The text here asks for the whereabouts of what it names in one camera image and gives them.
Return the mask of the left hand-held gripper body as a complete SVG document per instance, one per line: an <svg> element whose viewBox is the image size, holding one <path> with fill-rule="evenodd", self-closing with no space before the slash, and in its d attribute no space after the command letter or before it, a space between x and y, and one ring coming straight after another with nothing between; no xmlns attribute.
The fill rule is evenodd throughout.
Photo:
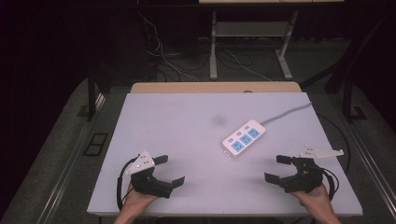
<svg viewBox="0 0 396 224"><path fill-rule="evenodd" d="M143 151L127 166L125 174L131 177L135 191L169 198L173 191L172 184L163 182L153 175L156 166L153 159L148 151Z"/></svg>

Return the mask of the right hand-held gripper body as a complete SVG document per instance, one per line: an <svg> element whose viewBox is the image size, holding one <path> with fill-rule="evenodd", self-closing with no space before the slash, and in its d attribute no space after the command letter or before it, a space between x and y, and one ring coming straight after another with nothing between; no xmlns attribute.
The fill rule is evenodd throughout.
<svg viewBox="0 0 396 224"><path fill-rule="evenodd" d="M342 149L333 150L323 147L304 146L297 157L292 158L292 164L297 173L292 176L282 177L279 186L287 193L295 191L311 192L322 184L323 177L326 177L330 185L329 192L335 193L339 189L339 180L331 171L319 167L315 159L342 156Z"/></svg>

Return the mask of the person's left hand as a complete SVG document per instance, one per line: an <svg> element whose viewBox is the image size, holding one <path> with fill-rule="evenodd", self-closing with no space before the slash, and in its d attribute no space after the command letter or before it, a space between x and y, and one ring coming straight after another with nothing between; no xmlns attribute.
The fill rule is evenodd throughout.
<svg viewBox="0 0 396 224"><path fill-rule="evenodd" d="M130 184L121 211L127 215L140 216L157 199L157 196L135 191L134 186Z"/></svg>

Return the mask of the person's right hand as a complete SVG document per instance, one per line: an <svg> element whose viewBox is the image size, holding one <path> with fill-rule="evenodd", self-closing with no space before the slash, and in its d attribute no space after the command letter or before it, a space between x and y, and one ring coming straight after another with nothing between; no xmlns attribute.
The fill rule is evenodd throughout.
<svg viewBox="0 0 396 224"><path fill-rule="evenodd" d="M324 218L332 211L328 191L323 184L311 192L295 191L291 195L297 198L300 205L314 218Z"/></svg>

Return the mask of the white power strip blue sockets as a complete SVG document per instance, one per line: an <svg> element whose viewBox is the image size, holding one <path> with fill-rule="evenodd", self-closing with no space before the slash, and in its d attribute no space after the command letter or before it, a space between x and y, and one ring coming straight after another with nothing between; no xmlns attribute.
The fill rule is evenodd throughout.
<svg viewBox="0 0 396 224"><path fill-rule="evenodd" d="M239 157L265 133L265 127L258 121L254 119L249 120L221 142L224 154L233 158Z"/></svg>

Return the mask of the black metal stand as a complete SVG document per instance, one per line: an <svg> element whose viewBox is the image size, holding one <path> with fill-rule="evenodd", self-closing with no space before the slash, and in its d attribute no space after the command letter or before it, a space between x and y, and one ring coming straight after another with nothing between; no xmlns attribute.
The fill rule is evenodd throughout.
<svg viewBox="0 0 396 224"><path fill-rule="evenodd" d="M344 90L343 114L349 121L355 119L354 87L396 129L396 10L357 22L350 45L326 85L329 93Z"/></svg>

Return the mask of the grey metal table frame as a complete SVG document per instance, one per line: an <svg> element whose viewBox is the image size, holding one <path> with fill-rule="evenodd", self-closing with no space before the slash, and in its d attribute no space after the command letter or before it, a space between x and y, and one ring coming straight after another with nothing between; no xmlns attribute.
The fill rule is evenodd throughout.
<svg viewBox="0 0 396 224"><path fill-rule="evenodd" d="M285 54L299 11L290 14L287 21L220 21L218 13L212 13L209 73L212 80L218 79L216 42L218 37L282 37L282 46L275 51L278 64L286 80L292 80Z"/></svg>

